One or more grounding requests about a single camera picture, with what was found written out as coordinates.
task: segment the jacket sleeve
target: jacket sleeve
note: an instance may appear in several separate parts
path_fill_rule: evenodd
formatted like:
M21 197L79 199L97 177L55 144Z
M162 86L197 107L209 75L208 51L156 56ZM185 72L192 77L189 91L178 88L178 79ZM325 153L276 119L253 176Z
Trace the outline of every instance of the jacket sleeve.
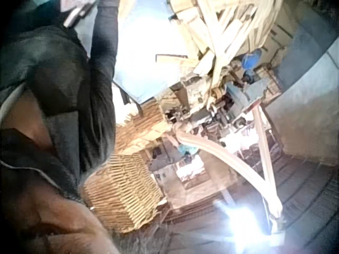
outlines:
M87 110L79 115L82 182L107 160L114 148L112 79L118 49L118 7L119 0L101 0L97 8L90 59L91 83L88 97L82 100Z

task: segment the stack of wooden planks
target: stack of wooden planks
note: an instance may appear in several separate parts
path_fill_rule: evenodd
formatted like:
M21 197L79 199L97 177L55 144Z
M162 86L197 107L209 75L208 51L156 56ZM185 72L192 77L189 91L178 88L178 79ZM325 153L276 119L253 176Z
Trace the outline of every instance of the stack of wooden planks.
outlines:
M240 53L260 48L272 29L282 0L170 0L176 14L171 23L182 35L187 58L159 56L194 68L199 76L212 73L212 87L221 69Z
M102 169L88 178L83 191L105 227L121 233L150 222L163 197L139 153L112 154Z
M115 135L115 153L132 155L161 137L171 129L160 105L152 99L141 106L143 116L131 116L124 126L117 126Z

